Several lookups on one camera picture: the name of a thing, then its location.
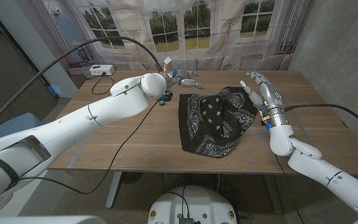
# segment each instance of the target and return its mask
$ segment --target white box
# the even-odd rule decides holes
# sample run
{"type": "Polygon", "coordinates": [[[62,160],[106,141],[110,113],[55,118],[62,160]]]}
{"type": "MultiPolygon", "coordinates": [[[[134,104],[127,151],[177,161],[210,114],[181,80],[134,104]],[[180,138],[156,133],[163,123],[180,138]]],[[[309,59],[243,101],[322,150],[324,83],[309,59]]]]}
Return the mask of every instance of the white box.
{"type": "Polygon", "coordinates": [[[100,76],[103,72],[106,72],[105,75],[112,75],[115,71],[113,65],[92,65],[89,69],[92,75],[100,76]]]}

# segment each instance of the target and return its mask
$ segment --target small robotic hand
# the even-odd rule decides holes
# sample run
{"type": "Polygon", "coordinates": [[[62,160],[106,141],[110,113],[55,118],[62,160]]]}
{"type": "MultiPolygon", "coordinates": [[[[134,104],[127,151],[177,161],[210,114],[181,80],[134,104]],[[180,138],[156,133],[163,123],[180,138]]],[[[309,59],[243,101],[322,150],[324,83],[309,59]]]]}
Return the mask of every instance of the small robotic hand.
{"type": "Polygon", "coordinates": [[[171,92],[171,87],[173,85],[178,84],[181,87],[195,87],[197,89],[204,90],[204,85],[196,82],[193,79],[193,76],[199,77],[200,75],[194,71],[186,71],[186,70],[174,70],[172,73],[167,73],[164,75],[165,81],[167,83],[167,90],[160,97],[160,106],[163,106],[166,101],[171,101],[173,93],[171,92]]]}
{"type": "Polygon", "coordinates": [[[263,105],[266,108],[267,111],[262,109],[260,112],[262,121],[264,121],[270,128],[288,124],[284,115],[282,97],[278,90],[262,74],[257,72],[247,72],[247,75],[253,78],[256,84],[258,84],[262,97],[258,95],[258,93],[252,91],[245,82],[241,81],[240,84],[255,105],[263,105]]]}

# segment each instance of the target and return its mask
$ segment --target gray wall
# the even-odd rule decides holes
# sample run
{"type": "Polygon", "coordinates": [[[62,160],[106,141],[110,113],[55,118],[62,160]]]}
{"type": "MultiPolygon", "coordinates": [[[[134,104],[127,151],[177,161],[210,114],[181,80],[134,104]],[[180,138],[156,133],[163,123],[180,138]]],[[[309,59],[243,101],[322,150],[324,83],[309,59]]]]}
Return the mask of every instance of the gray wall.
{"type": "MultiPolygon", "coordinates": [[[[358,1],[316,0],[289,70],[300,71],[328,103],[358,114],[358,1]]],[[[358,137],[358,120],[336,113],[358,137]]]]}

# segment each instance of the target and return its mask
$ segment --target window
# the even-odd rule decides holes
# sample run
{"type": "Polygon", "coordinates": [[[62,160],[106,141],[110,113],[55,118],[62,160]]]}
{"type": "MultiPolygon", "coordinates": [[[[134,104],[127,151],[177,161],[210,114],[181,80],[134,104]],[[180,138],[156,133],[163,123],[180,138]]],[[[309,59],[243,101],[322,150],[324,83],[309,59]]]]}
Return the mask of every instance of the window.
{"type": "MultiPolygon", "coordinates": [[[[96,37],[119,36],[106,0],[74,0],[96,37]]],[[[122,40],[101,41],[106,49],[125,50],[122,40]]]]}
{"type": "Polygon", "coordinates": [[[186,49],[208,49],[211,4],[196,0],[184,11],[186,49]]]}
{"type": "Polygon", "coordinates": [[[179,50],[175,0],[145,0],[157,53],[179,50]]]}
{"type": "Polygon", "coordinates": [[[275,0],[247,0],[242,15],[240,38],[265,36],[275,0]]]}
{"type": "MultiPolygon", "coordinates": [[[[67,49],[72,49],[84,42],[77,27],[74,25],[73,20],[60,0],[41,0],[41,2],[53,21],[53,24],[55,24],[58,33],[64,40],[67,49]]],[[[71,53],[71,56],[74,61],[78,63],[88,63],[89,61],[94,60],[93,55],[87,46],[75,50],[71,53]]]]}

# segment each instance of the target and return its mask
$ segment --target grass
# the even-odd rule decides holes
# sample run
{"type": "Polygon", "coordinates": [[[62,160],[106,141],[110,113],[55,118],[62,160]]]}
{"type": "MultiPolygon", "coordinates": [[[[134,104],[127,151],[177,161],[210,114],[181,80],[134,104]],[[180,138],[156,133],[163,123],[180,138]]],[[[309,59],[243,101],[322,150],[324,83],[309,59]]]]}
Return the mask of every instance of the grass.
{"type": "MultiPolygon", "coordinates": [[[[186,39],[185,40],[186,49],[197,49],[197,38],[186,39]]],[[[209,48],[209,37],[203,37],[198,39],[198,48],[199,49],[208,49],[209,48]]],[[[179,50],[179,41],[166,43],[155,44],[155,49],[157,53],[168,52],[172,50],[179,50]]]]}
{"type": "MultiPolygon", "coordinates": [[[[111,49],[110,44],[103,43],[102,41],[100,42],[100,44],[102,44],[102,47],[104,47],[104,48],[111,49]]],[[[123,45],[113,45],[112,47],[114,47],[114,49],[118,49],[118,50],[125,50],[125,47],[123,45]]]]}
{"type": "MultiPolygon", "coordinates": [[[[255,32],[255,37],[261,37],[263,35],[266,35],[267,30],[266,31],[256,31],[255,32]]],[[[240,33],[240,38],[247,38],[247,37],[253,37],[254,36],[254,32],[243,32],[240,33]]]]}

